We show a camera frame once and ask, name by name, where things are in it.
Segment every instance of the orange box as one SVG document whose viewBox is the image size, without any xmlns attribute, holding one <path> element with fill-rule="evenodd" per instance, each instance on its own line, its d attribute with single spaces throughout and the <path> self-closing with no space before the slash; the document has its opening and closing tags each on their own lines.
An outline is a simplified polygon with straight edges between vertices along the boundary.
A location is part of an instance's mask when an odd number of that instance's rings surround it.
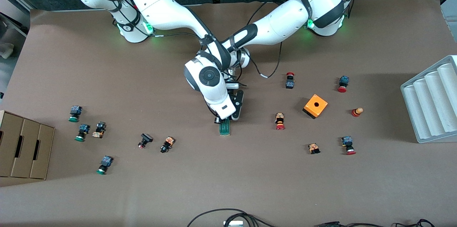
<svg viewBox="0 0 457 227">
<path fill-rule="evenodd" d="M 327 106 L 327 102 L 322 100 L 318 95 L 314 94 L 313 97 L 303 107 L 303 112 L 307 113 L 311 118 L 317 118 Z"/>
</svg>

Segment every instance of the brown table surface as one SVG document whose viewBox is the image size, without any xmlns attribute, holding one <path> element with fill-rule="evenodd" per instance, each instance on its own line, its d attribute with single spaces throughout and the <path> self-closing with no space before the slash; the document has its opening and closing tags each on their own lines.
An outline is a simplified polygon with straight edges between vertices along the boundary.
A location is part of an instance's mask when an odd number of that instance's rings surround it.
<svg viewBox="0 0 457 227">
<path fill-rule="evenodd" d="M 221 40 L 241 28 L 258 3 L 205 4 L 196 13 Z M 265 6 L 259 17 L 273 4 Z M 181 35 L 128 43 L 110 14 L 32 12 L 32 27 L 3 108 L 56 127 L 48 180 L 0 188 L 2 226 L 185 226 L 197 214 L 234 207 L 281 227 L 322 222 L 457 223 L 457 143 L 417 144 L 400 85 L 457 52 L 439 0 L 357 0 L 332 37 L 300 29 L 284 42 L 277 74 L 253 65 L 232 135 L 219 136 L 201 94 L 183 77 L 199 49 Z M 279 45 L 250 46 L 269 74 Z M 284 88 L 285 73 L 296 86 Z M 342 75 L 348 92 L 336 91 Z M 302 107 L 328 102 L 312 120 Z M 74 141 L 80 123 L 107 122 L 101 140 Z M 349 111 L 363 107 L 354 118 Z M 284 112 L 284 131 L 274 115 Z M 141 133 L 154 142 L 137 147 Z M 176 138 L 161 154 L 166 136 Z M 346 156 L 340 137 L 354 138 Z M 317 142 L 321 154 L 310 155 Z M 96 174 L 104 155 L 108 175 Z M 232 212 L 201 217 L 222 226 Z"/>
</svg>

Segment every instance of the green component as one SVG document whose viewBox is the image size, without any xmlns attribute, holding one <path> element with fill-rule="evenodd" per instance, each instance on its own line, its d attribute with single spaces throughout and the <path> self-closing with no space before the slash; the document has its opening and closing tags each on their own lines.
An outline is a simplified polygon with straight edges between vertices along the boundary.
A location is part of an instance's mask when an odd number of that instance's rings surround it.
<svg viewBox="0 0 457 227">
<path fill-rule="evenodd" d="M 68 121 L 72 122 L 72 123 L 77 123 L 79 122 L 78 118 L 75 118 L 73 116 L 70 116 L 70 118 L 68 118 Z"/>
<path fill-rule="evenodd" d="M 221 136 L 230 136 L 230 118 L 223 120 L 219 125 L 219 134 Z"/>
<path fill-rule="evenodd" d="M 314 28 L 314 26 L 313 20 L 308 19 L 308 28 Z"/>
<path fill-rule="evenodd" d="M 146 29 L 146 33 L 147 34 L 151 34 L 154 32 L 154 27 L 152 27 L 152 25 L 148 22 L 143 22 L 143 26 L 144 28 Z"/>
</svg>

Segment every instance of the electrical component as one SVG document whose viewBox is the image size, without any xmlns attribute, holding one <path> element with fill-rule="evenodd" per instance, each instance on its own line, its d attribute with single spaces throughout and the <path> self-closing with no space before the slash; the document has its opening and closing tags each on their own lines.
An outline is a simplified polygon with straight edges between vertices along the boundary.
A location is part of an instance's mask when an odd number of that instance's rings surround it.
<svg viewBox="0 0 457 227">
<path fill-rule="evenodd" d="M 284 114 L 283 113 L 276 113 L 275 123 L 276 123 L 276 130 L 281 131 L 281 130 L 286 129 L 284 127 Z"/>
<path fill-rule="evenodd" d="M 164 142 L 163 146 L 160 148 L 160 152 L 162 152 L 162 153 L 168 152 L 171 149 L 171 147 L 173 147 L 174 143 L 175 143 L 175 139 L 173 139 L 172 137 L 168 136 L 165 139 L 165 142 Z"/>
<path fill-rule="evenodd" d="M 320 153 L 320 149 L 319 149 L 319 147 L 317 146 L 316 143 L 309 144 L 308 145 L 308 149 L 310 150 L 311 154 L 319 154 Z"/>
<path fill-rule="evenodd" d="M 352 147 L 352 137 L 351 136 L 344 136 L 341 138 L 341 142 L 343 143 L 343 147 L 346 147 L 346 154 L 347 155 L 354 155 L 356 150 Z"/>
<path fill-rule="evenodd" d="M 106 171 L 108 170 L 108 167 L 111 166 L 113 160 L 114 160 L 114 158 L 112 158 L 110 156 L 104 156 L 100 162 L 101 165 L 100 165 L 100 167 L 98 167 L 97 173 L 99 175 L 105 175 Z"/>
<path fill-rule="evenodd" d="M 89 133 L 90 125 L 80 125 L 80 131 L 75 138 L 75 141 L 83 142 L 86 134 Z"/>
<path fill-rule="evenodd" d="M 303 107 L 303 112 L 315 119 L 322 113 L 323 109 L 328 103 L 321 99 L 318 95 L 314 94 L 313 97 Z"/>
<path fill-rule="evenodd" d="M 230 136 L 230 118 L 226 118 L 221 121 L 219 125 L 220 136 Z"/>
<path fill-rule="evenodd" d="M 356 108 L 351 111 L 351 115 L 354 117 L 359 117 L 362 112 L 363 112 L 363 108 Z"/>
<path fill-rule="evenodd" d="M 138 144 L 138 147 L 141 149 L 145 148 L 146 144 L 148 144 L 149 142 L 152 142 L 154 140 L 149 134 L 146 134 L 146 133 L 143 133 L 141 135 L 141 137 L 142 137 L 142 140 Z"/>
<path fill-rule="evenodd" d="M 293 89 L 293 86 L 295 86 L 295 80 L 293 79 L 295 74 L 292 72 L 288 72 L 286 75 L 287 75 L 286 89 Z"/>
<path fill-rule="evenodd" d="M 343 75 L 340 78 L 339 84 L 340 84 L 340 87 L 338 88 L 338 92 L 345 93 L 346 87 L 349 85 L 349 77 Z"/>
<path fill-rule="evenodd" d="M 101 139 L 101 138 L 103 138 L 105 131 L 106 131 L 106 123 L 98 122 L 97 129 L 95 130 L 95 132 L 92 133 L 92 137 Z"/>
<path fill-rule="evenodd" d="M 72 123 L 77 123 L 80 121 L 80 115 L 82 112 L 83 108 L 80 106 L 72 106 L 70 109 L 70 118 L 68 118 L 68 121 Z"/>
</svg>

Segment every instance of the cardboard divider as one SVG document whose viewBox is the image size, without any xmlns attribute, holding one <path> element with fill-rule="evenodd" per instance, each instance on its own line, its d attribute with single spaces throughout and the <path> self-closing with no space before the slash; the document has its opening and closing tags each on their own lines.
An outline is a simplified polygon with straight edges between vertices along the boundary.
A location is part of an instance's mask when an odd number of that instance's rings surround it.
<svg viewBox="0 0 457 227">
<path fill-rule="evenodd" d="M 24 118 L 0 111 L 0 176 L 9 177 Z"/>
<path fill-rule="evenodd" d="M 30 172 L 30 178 L 46 179 L 49 156 L 51 154 L 52 139 L 54 137 L 54 128 L 40 125 L 38 142 L 34 151 L 33 163 Z"/>
<path fill-rule="evenodd" d="M 39 123 L 24 119 L 21 130 L 21 136 L 23 136 L 22 146 L 19 157 L 14 158 L 11 177 L 29 178 L 39 131 Z"/>
</svg>

